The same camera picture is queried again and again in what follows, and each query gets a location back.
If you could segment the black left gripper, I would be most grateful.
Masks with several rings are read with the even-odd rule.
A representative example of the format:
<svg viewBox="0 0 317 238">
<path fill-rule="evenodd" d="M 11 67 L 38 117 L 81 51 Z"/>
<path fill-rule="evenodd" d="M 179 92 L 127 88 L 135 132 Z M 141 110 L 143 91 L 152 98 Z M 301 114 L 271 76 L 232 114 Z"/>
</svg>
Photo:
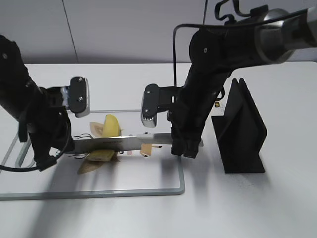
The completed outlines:
<svg viewBox="0 0 317 238">
<path fill-rule="evenodd" d="M 18 136 L 21 142 L 30 138 L 39 171 L 55 165 L 58 158 L 75 147 L 60 89 L 35 88 L 29 98 L 23 97 L 26 105 L 18 118 Z"/>
</svg>

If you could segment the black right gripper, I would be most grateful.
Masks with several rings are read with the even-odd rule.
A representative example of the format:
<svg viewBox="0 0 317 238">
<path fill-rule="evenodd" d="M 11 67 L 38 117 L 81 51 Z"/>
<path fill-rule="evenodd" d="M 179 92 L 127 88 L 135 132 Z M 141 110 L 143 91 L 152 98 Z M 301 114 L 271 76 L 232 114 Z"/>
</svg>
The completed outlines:
<svg viewBox="0 0 317 238">
<path fill-rule="evenodd" d="M 171 153 L 196 158 L 206 119 L 215 102 L 224 97 L 224 68 L 201 71 L 191 66 L 169 113 Z"/>
</svg>

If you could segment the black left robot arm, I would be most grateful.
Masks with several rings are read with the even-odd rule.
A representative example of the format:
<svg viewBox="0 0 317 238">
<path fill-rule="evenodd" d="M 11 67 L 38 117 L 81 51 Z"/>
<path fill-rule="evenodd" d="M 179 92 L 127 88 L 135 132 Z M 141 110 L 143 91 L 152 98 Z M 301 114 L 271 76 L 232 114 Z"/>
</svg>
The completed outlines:
<svg viewBox="0 0 317 238">
<path fill-rule="evenodd" d="M 74 77 L 68 86 L 43 88 L 30 77 L 19 47 L 0 37 L 0 105 L 18 121 L 20 142 L 31 140 L 35 167 L 1 170 L 24 173 L 43 171 L 57 163 L 63 154 L 88 154 L 97 149 L 92 140 L 73 140 L 67 110 L 77 118 L 90 112 L 89 84 Z"/>
</svg>

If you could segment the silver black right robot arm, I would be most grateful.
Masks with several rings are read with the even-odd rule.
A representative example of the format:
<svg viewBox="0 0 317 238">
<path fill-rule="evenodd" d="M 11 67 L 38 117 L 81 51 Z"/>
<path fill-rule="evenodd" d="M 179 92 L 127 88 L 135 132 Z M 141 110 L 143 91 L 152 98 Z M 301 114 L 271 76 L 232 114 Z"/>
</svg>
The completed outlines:
<svg viewBox="0 0 317 238">
<path fill-rule="evenodd" d="M 262 6 L 225 25 L 194 28 L 191 66 L 168 112 L 173 155 L 195 158 L 206 120 L 226 79 L 236 69 L 286 62 L 296 50 L 317 45 L 317 8 L 288 13 Z"/>
</svg>

